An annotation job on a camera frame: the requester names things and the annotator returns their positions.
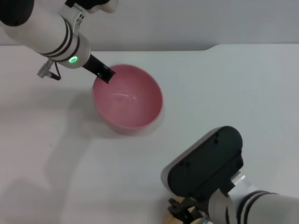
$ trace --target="pink bowl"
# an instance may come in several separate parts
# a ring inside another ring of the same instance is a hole
[[[95,106],[115,130],[131,132],[154,122],[163,108],[163,96],[149,73],[133,65],[112,66],[116,74],[109,84],[96,78],[93,84]]]

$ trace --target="white table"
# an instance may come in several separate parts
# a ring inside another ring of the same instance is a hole
[[[219,45],[194,52],[95,52],[160,84],[164,113],[131,136],[93,107],[93,74],[0,47],[0,220],[7,224],[158,224],[167,216],[161,170],[214,127],[243,137],[244,174],[299,197],[299,45]]]

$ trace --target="gray wall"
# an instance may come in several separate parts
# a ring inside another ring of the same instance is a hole
[[[58,9],[63,0],[40,0]],[[88,15],[93,50],[200,50],[224,43],[299,42],[298,0],[119,0]],[[0,44],[14,44],[0,31]]]

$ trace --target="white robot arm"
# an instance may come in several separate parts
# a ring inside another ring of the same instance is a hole
[[[239,171],[242,138],[229,126],[216,128],[197,141],[161,174],[177,196],[169,212],[184,224],[298,224],[299,198],[255,188]]]
[[[59,63],[70,69],[84,67],[108,83],[115,73],[91,54],[79,27],[85,11],[112,13],[117,5],[118,0],[67,0],[54,13],[34,0],[0,0],[0,26],[13,40],[49,59],[39,76],[53,75],[49,70]]]

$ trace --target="green indicator ring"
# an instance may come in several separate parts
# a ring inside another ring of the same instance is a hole
[[[77,56],[71,57],[69,63],[75,63],[78,60]]]

